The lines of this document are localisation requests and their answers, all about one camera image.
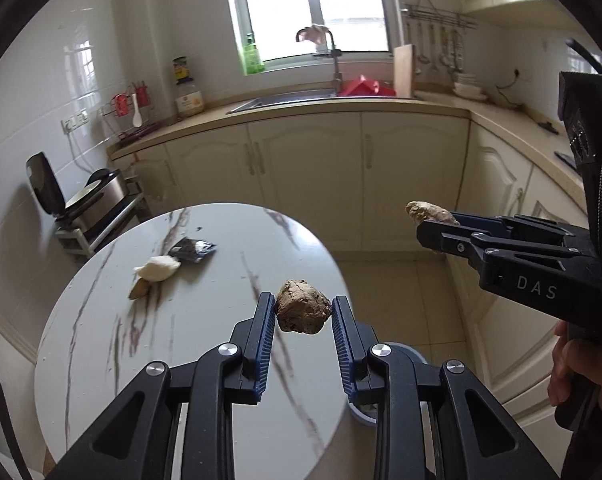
human hand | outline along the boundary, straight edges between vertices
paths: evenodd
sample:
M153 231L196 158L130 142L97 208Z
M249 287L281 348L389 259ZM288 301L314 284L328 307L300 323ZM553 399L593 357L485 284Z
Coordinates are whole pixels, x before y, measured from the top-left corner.
M598 406L602 411L602 348L581 339L568 341L568 324L565 321L556 324L554 334L559 336L559 340L552 350L554 366L547 387L550 403L557 406L568 400L572 389L570 380L576 372L601 386Z

green bottle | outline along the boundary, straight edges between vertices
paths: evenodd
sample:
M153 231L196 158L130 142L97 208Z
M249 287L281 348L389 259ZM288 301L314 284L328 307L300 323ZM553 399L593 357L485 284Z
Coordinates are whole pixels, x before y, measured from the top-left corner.
M247 35L246 44L243 47L243 63L246 74L258 74L265 70L265 65L261 61L257 44L254 43L254 34L252 33Z

metal pivot bolt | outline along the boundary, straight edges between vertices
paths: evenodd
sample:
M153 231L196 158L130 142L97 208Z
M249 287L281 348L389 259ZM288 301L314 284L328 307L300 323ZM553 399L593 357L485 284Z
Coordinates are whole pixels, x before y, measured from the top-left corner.
M236 346L234 343L223 343L222 345L219 346L219 354L221 355L234 355L236 354L236 352L239 351L239 347Z
M161 375L164 371L165 365L163 363L159 363L158 361L150 363L145 367L145 373L152 376Z
M465 370L465 365L457 359L452 359L446 363L446 368L453 374L462 374Z
M379 357L384 357L389 355L392 352L392 349L386 344L378 344L372 347L372 353L374 355L378 355Z

white marble table top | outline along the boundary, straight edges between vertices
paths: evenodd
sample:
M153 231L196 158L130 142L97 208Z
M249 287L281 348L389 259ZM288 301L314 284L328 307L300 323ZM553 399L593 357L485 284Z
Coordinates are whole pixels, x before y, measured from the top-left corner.
M140 300L127 299L132 268L181 237L217 251L183 264ZM36 412L55 460L117 392L153 360L176 366L228 341L254 314L260 291L307 280L332 299L347 294L316 237L280 213L241 204L185 208L145 222L99 251L56 303L39 345ZM258 406L236 406L238 480L303 479L332 438L346 397L329 322L316 335L274 335L267 389Z

kitchen window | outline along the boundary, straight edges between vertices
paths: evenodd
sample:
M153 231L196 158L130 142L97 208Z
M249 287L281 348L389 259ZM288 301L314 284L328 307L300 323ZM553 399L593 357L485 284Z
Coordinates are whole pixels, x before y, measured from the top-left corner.
M270 67L289 62L283 58L290 56L311 60L326 50L324 44L295 41L296 32L312 23L329 27L336 47L346 53L387 55L402 44L397 0L230 0L230 10L238 43L243 45L247 35L254 34L260 56Z

